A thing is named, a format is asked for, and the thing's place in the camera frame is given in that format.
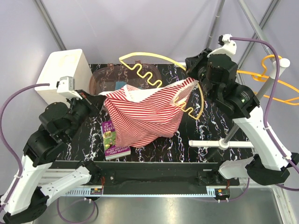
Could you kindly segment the blue tank top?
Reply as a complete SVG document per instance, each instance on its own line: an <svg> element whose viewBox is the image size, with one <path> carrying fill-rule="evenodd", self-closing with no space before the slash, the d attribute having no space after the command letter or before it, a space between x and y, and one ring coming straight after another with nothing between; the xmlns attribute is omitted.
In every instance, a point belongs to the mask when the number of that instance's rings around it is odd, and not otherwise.
<svg viewBox="0 0 299 224"><path fill-rule="evenodd" d="M124 87L126 84L127 84L127 83L124 82L124 81L117 81L117 82L115 83L115 90L119 90L119 89L121 89L121 88Z"/></svg>

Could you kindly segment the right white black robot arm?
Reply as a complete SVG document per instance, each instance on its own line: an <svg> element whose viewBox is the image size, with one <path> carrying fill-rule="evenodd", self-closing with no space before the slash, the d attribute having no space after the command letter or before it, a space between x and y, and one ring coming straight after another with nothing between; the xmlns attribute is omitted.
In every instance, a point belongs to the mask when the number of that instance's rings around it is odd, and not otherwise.
<svg viewBox="0 0 299 224"><path fill-rule="evenodd" d="M247 159L219 162L212 171L213 182L223 185L228 179L250 178L263 186L283 184L299 155L283 148L263 123L264 112L255 93L235 81L238 65L228 55L213 54L211 49L186 58L185 63L187 75L201 83L207 98L233 120L257 152Z"/></svg>

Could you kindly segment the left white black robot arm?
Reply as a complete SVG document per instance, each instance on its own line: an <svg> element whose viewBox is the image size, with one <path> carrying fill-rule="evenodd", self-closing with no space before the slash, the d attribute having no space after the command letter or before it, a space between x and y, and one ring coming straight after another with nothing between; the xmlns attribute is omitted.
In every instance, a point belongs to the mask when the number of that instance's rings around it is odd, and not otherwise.
<svg viewBox="0 0 299 224"><path fill-rule="evenodd" d="M99 114L106 99L105 96L92 96L83 90L77 93L78 98L67 100L70 106L62 102L52 103L39 116L41 125L23 149L21 168L0 199L5 224L31 222L68 191L101 181L101 169L93 161L85 161L65 177L38 186L56 158L67 150L85 120Z"/></svg>

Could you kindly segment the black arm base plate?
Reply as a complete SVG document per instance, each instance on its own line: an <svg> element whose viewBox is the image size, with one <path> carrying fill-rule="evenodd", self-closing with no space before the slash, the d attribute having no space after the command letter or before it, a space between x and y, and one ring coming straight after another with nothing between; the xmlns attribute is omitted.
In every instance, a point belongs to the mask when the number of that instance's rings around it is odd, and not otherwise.
<svg viewBox="0 0 299 224"><path fill-rule="evenodd" d="M238 186L214 174L215 163L85 161L95 175L90 184L104 184L106 196L199 196L207 187Z"/></svg>

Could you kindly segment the red white striped top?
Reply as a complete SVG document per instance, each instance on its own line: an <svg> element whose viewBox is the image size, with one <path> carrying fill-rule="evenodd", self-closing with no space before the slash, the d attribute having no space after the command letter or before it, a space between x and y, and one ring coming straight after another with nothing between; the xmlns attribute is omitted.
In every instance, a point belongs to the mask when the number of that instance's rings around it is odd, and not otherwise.
<svg viewBox="0 0 299 224"><path fill-rule="evenodd" d="M127 84L101 92L116 131L116 145L143 147L158 137L171 138L184 114L181 107L197 84L188 77L162 88L139 89Z"/></svg>

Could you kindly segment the yellow plastic hanger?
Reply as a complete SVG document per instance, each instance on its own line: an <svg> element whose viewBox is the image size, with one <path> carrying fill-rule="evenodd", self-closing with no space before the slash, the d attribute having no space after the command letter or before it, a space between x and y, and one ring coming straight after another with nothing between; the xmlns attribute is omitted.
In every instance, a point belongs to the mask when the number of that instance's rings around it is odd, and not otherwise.
<svg viewBox="0 0 299 224"><path fill-rule="evenodd" d="M142 64L141 63L135 63L133 67L130 67L127 63L125 63L124 60L129 59L131 57L134 56L148 56L148 57L154 57L154 58L158 58L158 59L162 59L165 61L168 61L174 65L176 65L177 67L180 67L182 70L186 71L186 63L183 62L177 62L169 57L163 56L163 55L159 55L159 54L155 54L155 53L149 53L149 52L133 52L133 53L129 53L126 54L124 56L119 57L119 62L124 65L126 68L128 68L131 71L134 71L135 69L137 69L137 76L139 76L140 78L145 78L147 83L151 86L157 86L157 88L161 87L163 82L161 80L157 80L155 82L152 82L151 79L153 78L153 73L152 72L146 72L144 75L142 75L140 72L142 70ZM197 87L200 93L200 97L201 97L201 106L200 106L200 111L198 113L197 116L193 115L194 109L192 107L186 108L187 103L185 101L178 101L178 97L175 98L175 100L173 101L174 105L176 107L178 107L181 111L185 112L188 114L189 117L191 117L194 120L199 120L202 113L203 113L203 109L204 109L204 96L203 96L203 91L202 88L200 87L200 84L197 83Z"/></svg>

